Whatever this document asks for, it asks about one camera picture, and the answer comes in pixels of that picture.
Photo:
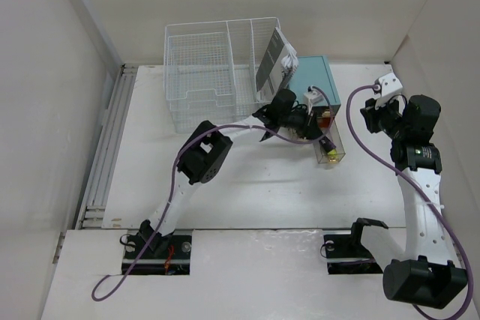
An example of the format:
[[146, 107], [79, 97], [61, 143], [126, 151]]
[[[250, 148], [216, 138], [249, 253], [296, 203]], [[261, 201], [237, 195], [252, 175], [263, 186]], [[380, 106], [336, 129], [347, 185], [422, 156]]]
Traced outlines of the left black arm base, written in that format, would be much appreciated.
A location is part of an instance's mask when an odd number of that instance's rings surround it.
[[124, 247], [121, 261], [123, 275], [139, 276], [183, 276], [189, 275], [191, 269], [191, 251], [193, 232], [191, 230], [175, 230], [161, 238], [156, 234], [137, 261], [153, 228], [144, 227], [145, 236], [141, 231], [127, 232], [119, 238]]

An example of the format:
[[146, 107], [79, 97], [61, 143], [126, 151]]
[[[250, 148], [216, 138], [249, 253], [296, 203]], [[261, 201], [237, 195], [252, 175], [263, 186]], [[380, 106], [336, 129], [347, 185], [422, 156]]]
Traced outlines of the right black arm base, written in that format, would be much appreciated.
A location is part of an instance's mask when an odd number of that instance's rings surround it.
[[364, 227], [389, 227], [380, 220], [358, 218], [347, 229], [323, 232], [320, 255], [326, 260], [329, 275], [382, 274], [382, 268], [361, 243]]

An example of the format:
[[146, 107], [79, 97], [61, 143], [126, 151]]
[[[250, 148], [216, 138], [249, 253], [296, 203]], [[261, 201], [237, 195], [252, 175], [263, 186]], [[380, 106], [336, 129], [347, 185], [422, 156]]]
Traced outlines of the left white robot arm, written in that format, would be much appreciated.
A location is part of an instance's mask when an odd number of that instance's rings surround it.
[[225, 125], [214, 125], [208, 120], [201, 122], [175, 156], [166, 204], [159, 206], [139, 226], [143, 250], [154, 258], [167, 251], [192, 195], [219, 173], [235, 143], [254, 144], [273, 136], [287, 140], [278, 134], [281, 128], [297, 134], [298, 139], [293, 140], [293, 144], [318, 142], [325, 137], [315, 112], [298, 104], [295, 93], [289, 89], [280, 90], [271, 103], [243, 121]]

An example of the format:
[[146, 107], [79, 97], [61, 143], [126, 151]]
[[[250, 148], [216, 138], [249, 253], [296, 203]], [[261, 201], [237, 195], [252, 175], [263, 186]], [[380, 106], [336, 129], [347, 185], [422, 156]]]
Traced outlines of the grey setup guide booklet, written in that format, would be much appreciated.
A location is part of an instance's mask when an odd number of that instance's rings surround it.
[[298, 66], [296, 50], [276, 27], [256, 72], [257, 100], [271, 102], [281, 89], [288, 87]]

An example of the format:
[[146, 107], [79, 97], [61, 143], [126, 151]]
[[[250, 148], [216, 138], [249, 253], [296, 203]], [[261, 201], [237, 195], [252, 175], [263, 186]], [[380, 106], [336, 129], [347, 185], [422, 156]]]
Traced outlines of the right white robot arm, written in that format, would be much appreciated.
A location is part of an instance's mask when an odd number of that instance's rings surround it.
[[347, 237], [352, 253], [373, 255], [389, 300], [439, 310], [467, 286], [467, 272], [455, 266], [445, 228], [437, 218], [442, 162], [431, 138], [440, 111], [440, 104], [425, 95], [412, 96], [404, 109], [395, 98], [382, 106], [374, 99], [366, 101], [361, 114], [367, 129], [391, 139], [390, 156], [399, 171], [404, 203], [406, 245], [399, 247], [379, 220]]

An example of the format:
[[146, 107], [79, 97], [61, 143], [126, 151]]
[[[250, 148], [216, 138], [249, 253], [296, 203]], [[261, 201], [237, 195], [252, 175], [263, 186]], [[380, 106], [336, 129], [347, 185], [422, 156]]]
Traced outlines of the purple cap black marker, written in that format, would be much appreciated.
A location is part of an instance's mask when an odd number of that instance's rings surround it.
[[323, 148], [323, 150], [327, 153], [328, 151], [332, 150], [333, 148], [336, 149], [335, 144], [333, 141], [331, 141], [327, 136], [321, 138], [319, 140], [320, 146]]

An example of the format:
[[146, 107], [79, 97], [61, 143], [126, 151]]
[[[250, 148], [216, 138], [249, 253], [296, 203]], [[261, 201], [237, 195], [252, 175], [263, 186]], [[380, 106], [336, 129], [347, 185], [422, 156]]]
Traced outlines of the clear drawer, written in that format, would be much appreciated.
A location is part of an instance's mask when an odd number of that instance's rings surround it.
[[346, 152], [336, 121], [333, 122], [329, 129], [322, 127], [321, 130], [324, 132], [325, 137], [313, 144], [317, 162], [324, 165], [338, 164], [342, 161]]

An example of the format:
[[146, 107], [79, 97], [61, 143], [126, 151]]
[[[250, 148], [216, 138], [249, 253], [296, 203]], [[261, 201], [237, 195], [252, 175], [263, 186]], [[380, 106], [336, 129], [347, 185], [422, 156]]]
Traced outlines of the yellow cap black highlighter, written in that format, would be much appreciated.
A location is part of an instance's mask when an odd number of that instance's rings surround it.
[[331, 163], [335, 163], [338, 161], [338, 151], [333, 148], [332, 150], [328, 151], [326, 153], [326, 156], [328, 158], [328, 161], [331, 162]]

